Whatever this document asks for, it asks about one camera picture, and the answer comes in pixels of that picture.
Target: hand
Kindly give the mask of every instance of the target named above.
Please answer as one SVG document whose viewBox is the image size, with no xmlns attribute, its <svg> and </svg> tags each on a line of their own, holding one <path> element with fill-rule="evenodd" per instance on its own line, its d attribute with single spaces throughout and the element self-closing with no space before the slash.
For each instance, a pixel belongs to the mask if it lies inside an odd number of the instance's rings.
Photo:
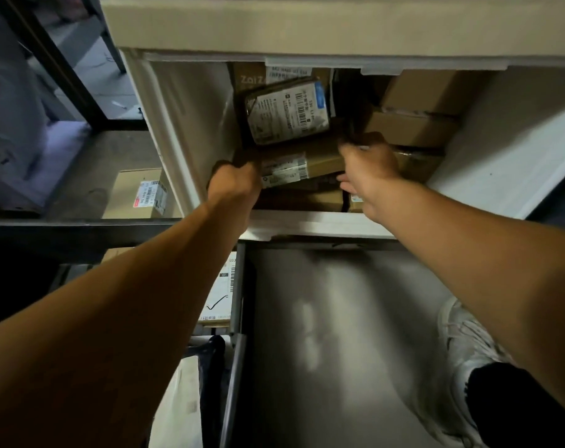
<svg viewBox="0 0 565 448">
<path fill-rule="evenodd" d="M 208 184 L 208 204 L 223 205 L 244 220 L 243 231 L 247 228 L 249 212 L 256 204 L 262 190 L 260 165 L 248 162 L 240 168 L 221 161 L 214 165 L 212 179 Z"/>
<path fill-rule="evenodd" d="M 363 199 L 363 212 L 380 223 L 377 209 L 380 191 L 391 180 L 401 180 L 398 162 L 382 134 L 372 132 L 362 135 L 359 146 L 343 142 L 338 150 L 345 158 L 345 173 L 338 176 L 340 188 Z"/>
</svg>

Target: blue label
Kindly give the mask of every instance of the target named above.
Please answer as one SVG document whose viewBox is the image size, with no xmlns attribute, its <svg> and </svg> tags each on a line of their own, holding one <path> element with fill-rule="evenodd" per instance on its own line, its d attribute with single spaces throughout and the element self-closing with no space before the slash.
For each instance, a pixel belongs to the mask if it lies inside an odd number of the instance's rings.
<svg viewBox="0 0 565 448">
<path fill-rule="evenodd" d="M 326 95 L 323 92 L 323 87 L 321 82 L 315 82 L 316 85 L 316 101 L 318 108 L 324 108 L 326 106 Z"/>
</svg>

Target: white sneaker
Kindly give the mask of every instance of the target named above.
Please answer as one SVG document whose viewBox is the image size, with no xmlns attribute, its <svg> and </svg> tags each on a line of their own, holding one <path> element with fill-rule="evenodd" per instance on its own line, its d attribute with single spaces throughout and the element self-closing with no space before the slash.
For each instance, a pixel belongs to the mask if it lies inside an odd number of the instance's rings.
<svg viewBox="0 0 565 448">
<path fill-rule="evenodd" d="M 465 401 L 472 371 L 508 355 L 456 297 L 438 314 L 439 348 L 420 385 L 415 413 L 430 435 L 449 447 L 485 447 Z"/>
</svg>

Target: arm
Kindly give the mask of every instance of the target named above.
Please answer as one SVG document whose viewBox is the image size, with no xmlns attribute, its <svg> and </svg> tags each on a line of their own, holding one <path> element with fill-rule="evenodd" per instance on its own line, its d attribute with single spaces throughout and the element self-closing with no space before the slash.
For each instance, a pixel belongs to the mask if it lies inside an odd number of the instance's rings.
<svg viewBox="0 0 565 448">
<path fill-rule="evenodd" d="M 345 144 L 341 187 L 364 200 L 565 407 L 565 231 L 475 209 L 401 179 L 380 137 Z"/>
<path fill-rule="evenodd" d="M 222 166 L 181 222 L 0 323 L 0 445 L 141 442 L 260 183 Z"/>
</svg>

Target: left hand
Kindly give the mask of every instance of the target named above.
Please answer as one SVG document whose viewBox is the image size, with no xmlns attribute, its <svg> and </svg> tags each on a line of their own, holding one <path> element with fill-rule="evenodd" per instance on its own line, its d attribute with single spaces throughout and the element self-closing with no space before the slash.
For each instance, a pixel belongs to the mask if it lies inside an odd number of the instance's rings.
<svg viewBox="0 0 565 448">
<path fill-rule="evenodd" d="M 208 184 L 208 203 L 232 203 L 248 217 L 262 190 L 260 165 L 248 162 L 237 168 L 228 162 L 222 162 L 214 168 L 215 172 Z"/>
</svg>

